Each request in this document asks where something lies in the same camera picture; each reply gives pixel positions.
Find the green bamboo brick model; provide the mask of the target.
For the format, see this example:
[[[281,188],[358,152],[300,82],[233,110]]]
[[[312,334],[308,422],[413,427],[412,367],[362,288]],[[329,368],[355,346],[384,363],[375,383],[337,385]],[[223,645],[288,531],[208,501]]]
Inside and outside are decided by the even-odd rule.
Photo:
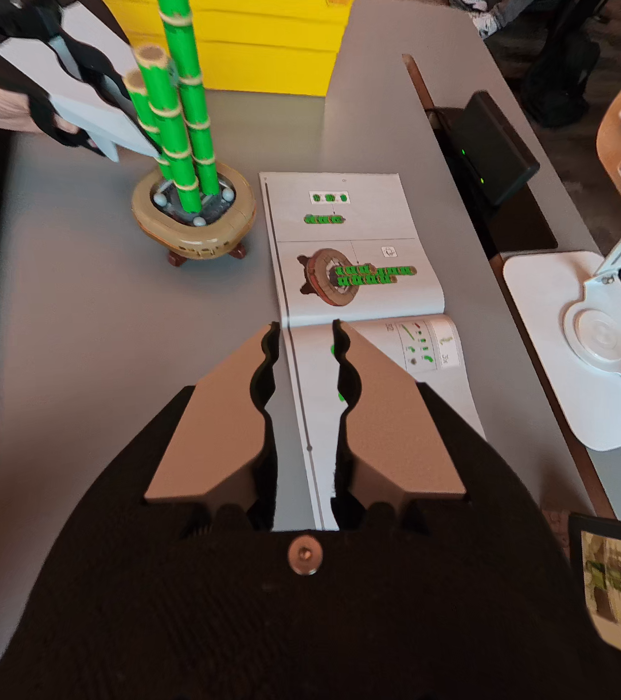
[[[242,260],[256,201],[247,179],[216,158],[190,3],[158,1],[157,10],[166,47],[133,48],[138,67],[123,79],[158,162],[133,191],[133,216],[175,267]]]

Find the grey desk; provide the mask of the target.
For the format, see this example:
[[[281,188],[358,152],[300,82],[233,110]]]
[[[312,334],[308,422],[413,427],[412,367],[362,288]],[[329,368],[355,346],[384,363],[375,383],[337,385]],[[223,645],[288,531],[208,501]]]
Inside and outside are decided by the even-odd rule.
[[[488,441],[537,503],[590,511],[403,55],[444,103],[489,90],[534,144],[463,14],[360,1],[327,98],[211,96],[219,155],[256,196],[260,171],[398,173]],[[131,215],[149,168],[43,137],[17,145],[0,232],[0,653],[78,497],[166,400],[279,318],[263,206],[244,260],[176,270]]]

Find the open instruction booklet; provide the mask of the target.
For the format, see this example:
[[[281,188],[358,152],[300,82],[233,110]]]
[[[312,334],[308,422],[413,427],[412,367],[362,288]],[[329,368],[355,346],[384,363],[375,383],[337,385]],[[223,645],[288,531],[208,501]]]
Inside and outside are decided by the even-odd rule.
[[[398,174],[259,174],[289,374],[318,529],[332,513],[339,422],[332,322],[350,322],[484,436],[462,344]]]

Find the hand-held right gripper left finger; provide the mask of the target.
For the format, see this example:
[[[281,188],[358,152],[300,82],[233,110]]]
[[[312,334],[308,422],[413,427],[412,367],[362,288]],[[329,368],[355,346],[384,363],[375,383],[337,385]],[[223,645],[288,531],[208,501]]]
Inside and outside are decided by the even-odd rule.
[[[234,505],[251,520],[274,519],[278,460],[267,405],[279,341],[273,321],[197,383],[145,491],[147,503],[194,503],[211,516]]]

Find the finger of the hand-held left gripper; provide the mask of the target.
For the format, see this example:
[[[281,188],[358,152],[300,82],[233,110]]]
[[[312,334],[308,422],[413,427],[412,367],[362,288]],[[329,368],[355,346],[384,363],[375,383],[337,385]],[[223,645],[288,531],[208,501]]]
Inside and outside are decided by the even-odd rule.
[[[101,1],[60,1],[61,36],[82,80],[109,104],[133,105],[123,78],[137,68],[128,39]]]
[[[37,39],[10,38],[0,43],[0,56],[42,87],[58,116],[85,131],[113,162],[119,161],[118,145],[150,158],[159,156],[125,112],[63,67],[60,58],[66,52]]]

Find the black bag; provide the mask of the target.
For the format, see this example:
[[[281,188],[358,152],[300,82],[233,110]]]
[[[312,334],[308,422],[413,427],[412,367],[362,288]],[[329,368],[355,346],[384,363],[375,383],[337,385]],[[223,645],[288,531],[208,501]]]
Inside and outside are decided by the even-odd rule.
[[[585,93],[601,49],[585,26],[605,1],[561,1],[547,25],[548,33],[527,70],[520,89],[523,109],[539,126],[567,127],[589,110]]]

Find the yellow bin with green pieces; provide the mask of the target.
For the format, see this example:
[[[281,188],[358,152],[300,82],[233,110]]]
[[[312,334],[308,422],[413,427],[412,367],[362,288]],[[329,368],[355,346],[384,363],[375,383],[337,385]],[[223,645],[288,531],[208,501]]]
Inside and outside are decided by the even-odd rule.
[[[327,95],[352,1],[190,1],[206,90]]]

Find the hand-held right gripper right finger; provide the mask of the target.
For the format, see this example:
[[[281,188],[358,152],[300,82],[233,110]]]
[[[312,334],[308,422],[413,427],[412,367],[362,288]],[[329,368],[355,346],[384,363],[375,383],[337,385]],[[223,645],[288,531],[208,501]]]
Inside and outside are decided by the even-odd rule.
[[[466,488],[418,383],[349,323],[332,323],[339,419],[332,513],[361,520],[372,505],[401,516],[413,501],[462,501]]]

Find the black box with green lights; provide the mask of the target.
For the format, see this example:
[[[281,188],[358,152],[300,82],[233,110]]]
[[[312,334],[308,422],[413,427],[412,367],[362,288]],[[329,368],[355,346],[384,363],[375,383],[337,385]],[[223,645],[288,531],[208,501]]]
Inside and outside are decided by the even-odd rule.
[[[486,91],[472,94],[449,135],[491,206],[503,205],[539,172],[539,161]]]

